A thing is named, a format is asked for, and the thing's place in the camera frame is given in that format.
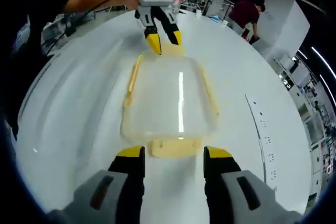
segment person's arm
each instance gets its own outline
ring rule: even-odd
[[[86,10],[92,9],[104,0],[69,0],[64,7],[64,12],[84,12]],[[107,6],[119,6],[125,5],[129,9],[136,9],[139,5],[138,0],[110,0],[106,3],[100,5],[97,8],[103,8]]]
[[[254,38],[258,37],[258,26],[257,23],[253,22],[253,33],[254,33]]]

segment desk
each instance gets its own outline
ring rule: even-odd
[[[168,41],[158,28],[161,40]],[[219,107],[220,127],[208,145],[228,150],[243,170],[265,179],[246,100],[253,97],[274,147],[276,199],[284,208],[303,213],[311,182],[309,146],[299,113],[279,77],[249,43],[222,24],[188,12],[179,14],[179,28],[187,55],[204,67]],[[116,153],[130,146],[119,134],[121,107],[132,66],[148,48],[141,23],[128,12],[78,38],[32,84],[19,114],[17,165],[45,211],[64,207],[78,185],[107,169]],[[146,156],[141,221],[159,223],[160,216],[149,221],[146,210],[158,206],[160,195],[169,195],[171,201],[165,199],[166,208],[161,209],[169,219],[161,218],[160,223],[164,219],[185,223],[190,218],[192,223],[208,223],[202,165],[200,155]],[[180,190],[168,177],[178,180]]]

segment white table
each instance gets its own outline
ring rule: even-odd
[[[208,144],[228,150],[243,170],[264,180],[245,95],[256,99],[276,156],[276,199],[285,209],[303,213],[311,182],[309,146],[279,77],[230,28],[192,13],[178,18],[183,47],[204,67],[219,106],[220,127]],[[159,33],[168,41],[160,26]],[[130,146],[119,134],[121,106],[132,66],[145,50],[143,27],[129,12],[77,39],[32,85],[19,116],[17,163],[45,211],[64,207],[78,185],[107,169],[116,153]],[[182,160],[146,157],[141,221],[159,223],[167,215],[169,223],[207,223],[202,162],[200,155]],[[149,216],[151,206],[157,206],[156,216]]]

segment clear plastic box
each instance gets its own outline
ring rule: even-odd
[[[181,156],[176,146],[192,155],[215,130],[218,108],[198,63],[179,46],[162,52],[148,51],[134,65],[121,132],[134,144],[151,142],[154,156]]]

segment black cable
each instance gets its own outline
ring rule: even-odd
[[[57,44],[57,42],[62,39],[62,37],[64,36],[64,34],[66,34],[66,32],[72,28],[73,26],[77,26],[79,24],[79,22],[81,22],[90,12],[92,12],[93,10],[97,9],[99,6],[101,6],[102,4],[105,4],[106,2],[108,2],[110,0],[104,0],[103,2],[99,3],[98,5],[96,5],[95,7],[89,9],[86,13],[84,13],[80,18],[78,18],[76,20],[76,22],[71,25],[70,27],[66,28],[66,30],[58,37],[58,39],[56,39],[56,41],[52,44],[52,46],[49,48],[47,55],[50,53],[50,51],[52,50],[52,48]]]

